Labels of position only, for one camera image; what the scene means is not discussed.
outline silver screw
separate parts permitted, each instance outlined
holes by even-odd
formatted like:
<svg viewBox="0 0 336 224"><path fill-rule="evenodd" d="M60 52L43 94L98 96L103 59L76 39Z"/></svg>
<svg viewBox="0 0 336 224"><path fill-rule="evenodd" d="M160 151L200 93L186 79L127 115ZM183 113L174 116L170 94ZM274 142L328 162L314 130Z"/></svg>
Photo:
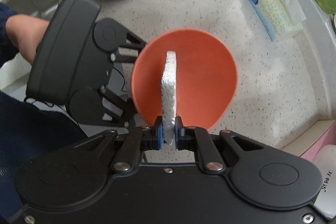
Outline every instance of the silver screw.
<svg viewBox="0 0 336 224"><path fill-rule="evenodd" d="M220 162L209 162L207 164L207 169L210 171L220 171L224 166Z"/></svg>
<svg viewBox="0 0 336 224"><path fill-rule="evenodd" d="M35 217L33 217L33 216L25 216L25 222L27 224L35 224Z"/></svg>
<svg viewBox="0 0 336 224"><path fill-rule="evenodd" d="M128 171L131 168L131 165L127 162L117 162L114 165L114 168L118 171Z"/></svg>
<svg viewBox="0 0 336 224"><path fill-rule="evenodd" d="M302 218L303 223L309 224L314 221L314 216L312 214L306 214Z"/></svg>
<svg viewBox="0 0 336 224"><path fill-rule="evenodd" d="M110 55L110 59L112 62L114 62L116 60L116 55L115 54L111 54Z"/></svg>
<svg viewBox="0 0 336 224"><path fill-rule="evenodd" d="M165 172L170 174L170 173L173 173L174 170L172 168L166 168Z"/></svg>
<svg viewBox="0 0 336 224"><path fill-rule="evenodd" d="M100 92L101 92L101 93L105 93L105 92L106 92L106 87L105 87L104 85L102 85L102 86L100 87Z"/></svg>

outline countertop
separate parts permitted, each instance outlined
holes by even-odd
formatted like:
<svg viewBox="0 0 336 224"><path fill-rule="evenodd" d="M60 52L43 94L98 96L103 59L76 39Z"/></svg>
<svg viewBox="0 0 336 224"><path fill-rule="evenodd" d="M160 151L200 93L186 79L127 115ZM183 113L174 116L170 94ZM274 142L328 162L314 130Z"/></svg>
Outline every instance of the countertop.
<svg viewBox="0 0 336 224"><path fill-rule="evenodd" d="M111 17L146 41L174 28L192 27L220 38L238 68L238 88L210 133L227 128L281 148L317 120L331 118L319 60L307 29L272 42L248 0L95 0L99 18ZM130 90L131 65L123 65ZM187 151L148 151L152 162L193 161Z"/></svg>

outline orange bowl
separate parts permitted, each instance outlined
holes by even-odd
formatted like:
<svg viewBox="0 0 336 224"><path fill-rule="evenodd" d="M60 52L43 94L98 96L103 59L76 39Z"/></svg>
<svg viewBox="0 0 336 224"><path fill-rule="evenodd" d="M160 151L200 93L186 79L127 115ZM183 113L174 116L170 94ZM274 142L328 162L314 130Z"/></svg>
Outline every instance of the orange bowl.
<svg viewBox="0 0 336 224"><path fill-rule="evenodd" d="M153 125L162 115L161 78L166 52L176 52L176 107L185 126L212 128L232 101L237 87L236 63L215 36L177 29L154 38L133 68L132 97L142 118Z"/></svg>

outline white sponge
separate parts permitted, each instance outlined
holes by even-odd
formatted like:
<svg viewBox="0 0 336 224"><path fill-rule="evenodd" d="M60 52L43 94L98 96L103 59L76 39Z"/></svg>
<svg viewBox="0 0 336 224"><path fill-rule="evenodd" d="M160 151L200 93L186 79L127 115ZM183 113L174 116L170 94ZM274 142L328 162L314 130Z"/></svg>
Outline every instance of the white sponge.
<svg viewBox="0 0 336 224"><path fill-rule="evenodd" d="M172 145L176 117L176 53L167 52L161 79L163 140Z"/></svg>

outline white bottle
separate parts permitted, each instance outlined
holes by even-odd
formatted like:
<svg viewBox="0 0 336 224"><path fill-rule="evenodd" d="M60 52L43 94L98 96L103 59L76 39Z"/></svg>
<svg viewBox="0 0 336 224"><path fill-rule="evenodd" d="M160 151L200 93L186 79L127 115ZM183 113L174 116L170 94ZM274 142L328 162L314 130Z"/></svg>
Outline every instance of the white bottle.
<svg viewBox="0 0 336 224"><path fill-rule="evenodd" d="M315 206L326 217L336 215L336 145L328 144L313 159L322 174L323 185L316 199Z"/></svg>

